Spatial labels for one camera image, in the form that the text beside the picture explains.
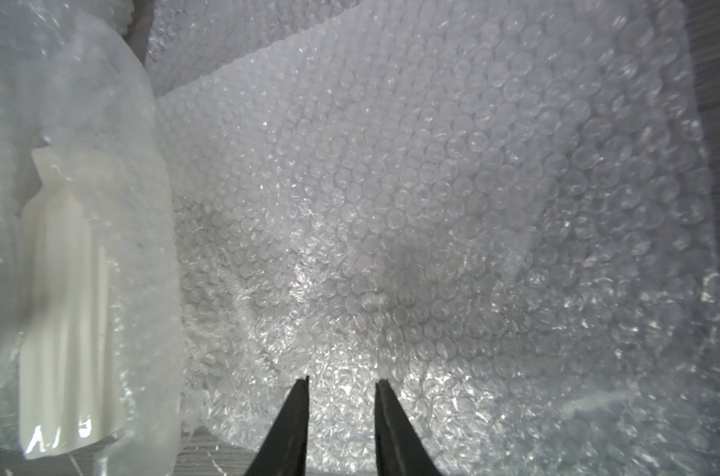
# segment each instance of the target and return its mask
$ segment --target bubble wrap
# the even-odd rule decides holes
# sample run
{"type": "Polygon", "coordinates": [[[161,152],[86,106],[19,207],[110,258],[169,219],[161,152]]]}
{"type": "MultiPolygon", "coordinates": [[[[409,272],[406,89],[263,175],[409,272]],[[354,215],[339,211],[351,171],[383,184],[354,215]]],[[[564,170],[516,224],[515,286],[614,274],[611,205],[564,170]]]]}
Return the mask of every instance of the bubble wrap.
{"type": "Polygon", "coordinates": [[[359,0],[157,0],[146,70],[156,96],[334,17],[359,0]]]}
{"type": "Polygon", "coordinates": [[[680,2],[367,0],[164,96],[185,403],[372,471],[720,474],[712,174],[680,2]]]}
{"type": "MultiPolygon", "coordinates": [[[[95,11],[119,5],[132,10],[131,2],[99,2],[95,11]]],[[[19,217],[40,189],[31,149],[48,143],[112,272],[114,353],[128,417],[93,472],[164,475],[180,444],[183,381],[169,177],[146,71],[119,34],[83,13],[94,6],[0,2],[0,448],[19,446],[26,330],[19,217]],[[84,152],[93,150],[101,153],[84,152]]],[[[114,17],[103,19],[116,26],[114,17]]]]}

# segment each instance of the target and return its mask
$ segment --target crumpled bubble wrap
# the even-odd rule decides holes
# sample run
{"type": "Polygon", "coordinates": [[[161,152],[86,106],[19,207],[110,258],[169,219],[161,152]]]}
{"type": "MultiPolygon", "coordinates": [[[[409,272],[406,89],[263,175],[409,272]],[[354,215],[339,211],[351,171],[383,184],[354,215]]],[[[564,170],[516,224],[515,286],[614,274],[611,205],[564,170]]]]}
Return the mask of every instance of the crumpled bubble wrap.
{"type": "MultiPolygon", "coordinates": [[[[146,72],[118,33],[82,13],[91,6],[0,2],[0,447],[19,445],[19,217],[40,187],[31,149],[48,142],[113,272],[114,351],[128,419],[96,471],[169,474],[184,355],[170,184],[146,72]],[[88,150],[113,160],[95,161],[88,150]]],[[[130,12],[132,3],[98,7],[130,12]]]]}
{"type": "Polygon", "coordinates": [[[146,70],[157,97],[326,21],[358,0],[157,0],[146,70]]]}
{"type": "Polygon", "coordinates": [[[158,102],[186,405],[374,468],[720,474],[712,174],[679,1],[367,0],[158,102]]]}

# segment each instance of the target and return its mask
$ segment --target wooden floor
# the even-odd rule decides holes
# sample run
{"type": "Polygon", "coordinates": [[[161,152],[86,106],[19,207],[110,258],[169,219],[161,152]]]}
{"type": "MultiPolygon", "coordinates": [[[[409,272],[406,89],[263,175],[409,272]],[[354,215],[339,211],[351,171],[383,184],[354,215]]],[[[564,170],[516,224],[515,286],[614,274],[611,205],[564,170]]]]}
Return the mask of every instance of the wooden floor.
{"type": "MultiPolygon", "coordinates": [[[[146,8],[152,0],[137,0],[137,9],[146,8]]],[[[716,233],[720,253],[720,0],[686,0],[689,9],[688,30],[696,64],[696,92],[699,111],[703,119],[706,140],[712,152],[712,169],[715,173],[713,192],[716,233]]],[[[146,16],[138,15],[130,43],[141,56],[146,51],[146,16]]],[[[20,455],[0,452],[0,475],[35,474],[40,476],[78,476],[92,471],[94,450],[90,447],[75,452],[72,457],[61,456],[24,462],[20,455]]],[[[251,460],[250,452],[219,444],[206,432],[197,432],[178,456],[176,476],[215,476],[242,474],[251,460]]]]}

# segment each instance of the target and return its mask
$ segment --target wooden surface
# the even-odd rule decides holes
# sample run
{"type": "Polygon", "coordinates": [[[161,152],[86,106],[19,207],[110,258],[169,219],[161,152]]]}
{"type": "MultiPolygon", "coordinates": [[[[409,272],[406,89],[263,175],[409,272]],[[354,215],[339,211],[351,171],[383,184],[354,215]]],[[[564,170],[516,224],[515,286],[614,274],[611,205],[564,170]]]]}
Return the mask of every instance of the wooden surface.
{"type": "MultiPolygon", "coordinates": [[[[138,56],[145,55],[146,34],[150,25],[151,9],[146,3],[153,0],[137,0],[139,14],[131,30],[128,42],[138,56]]],[[[688,31],[696,65],[696,92],[699,111],[703,119],[706,141],[712,153],[712,169],[715,174],[713,200],[715,206],[716,233],[720,253],[720,0],[687,0],[689,10],[688,31]]],[[[90,474],[93,455],[99,448],[90,447],[74,452],[70,457],[25,462],[19,454],[0,452],[0,475],[13,476],[35,474],[40,476],[78,476],[90,474]]],[[[219,443],[205,431],[197,431],[178,455],[176,476],[214,476],[242,474],[252,458],[251,452],[235,449],[219,443]]]]}

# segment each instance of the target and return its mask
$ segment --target white object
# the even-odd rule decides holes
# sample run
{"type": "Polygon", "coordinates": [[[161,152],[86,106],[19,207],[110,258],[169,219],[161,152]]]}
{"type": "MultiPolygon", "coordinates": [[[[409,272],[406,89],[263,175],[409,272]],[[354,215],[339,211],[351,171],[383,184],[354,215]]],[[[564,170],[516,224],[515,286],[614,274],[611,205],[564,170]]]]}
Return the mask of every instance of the white object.
{"type": "Polygon", "coordinates": [[[107,255],[51,148],[32,151],[41,191],[22,212],[27,312],[19,436],[28,459],[95,443],[125,423],[107,255]]]}

